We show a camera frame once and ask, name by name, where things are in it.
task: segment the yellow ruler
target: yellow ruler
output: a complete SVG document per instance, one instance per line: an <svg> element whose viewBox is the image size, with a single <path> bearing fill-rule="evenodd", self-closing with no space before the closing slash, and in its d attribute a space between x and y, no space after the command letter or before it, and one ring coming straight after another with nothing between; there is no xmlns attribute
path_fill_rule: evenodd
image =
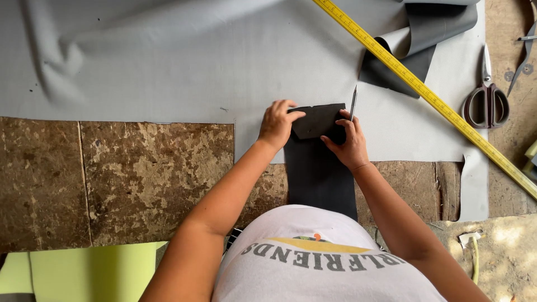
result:
<svg viewBox="0 0 537 302"><path fill-rule="evenodd" d="M379 60L388 66L396 75L398 75L406 84L410 85L415 92L422 96L431 106L433 106L443 117L445 117L455 128L457 128L467 139L476 145L490 160L504 170L515 182L526 190L534 199L537 200L537 185L529 180L517 167L514 166L502 153L493 145L484 139L479 132L473 129L460 115L451 107L446 105L434 92L412 74L399 60L390 54L384 47L379 45L371 35L364 31L356 22L347 14L339 9L330 0L313 0L325 12L334 18L337 23L343 26L351 35L353 35L367 50L374 54Z"/></svg>

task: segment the white t-shirt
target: white t-shirt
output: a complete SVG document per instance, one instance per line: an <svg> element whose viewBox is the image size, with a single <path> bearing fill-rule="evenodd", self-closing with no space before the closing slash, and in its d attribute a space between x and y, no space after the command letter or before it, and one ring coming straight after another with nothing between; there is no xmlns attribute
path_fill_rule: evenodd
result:
<svg viewBox="0 0 537 302"><path fill-rule="evenodd" d="M270 210L235 240L212 301L442 301L416 268L379 250L351 218L302 205Z"/></svg>

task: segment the scissors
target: scissors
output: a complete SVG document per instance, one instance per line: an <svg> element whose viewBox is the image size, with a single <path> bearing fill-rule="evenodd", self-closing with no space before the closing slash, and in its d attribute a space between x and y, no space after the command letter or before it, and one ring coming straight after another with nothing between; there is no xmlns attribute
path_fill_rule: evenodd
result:
<svg viewBox="0 0 537 302"><path fill-rule="evenodd" d="M499 128L509 119L505 93L492 83L489 48L483 47L481 69L483 83L472 91L464 104L465 120L476 129Z"/></svg>

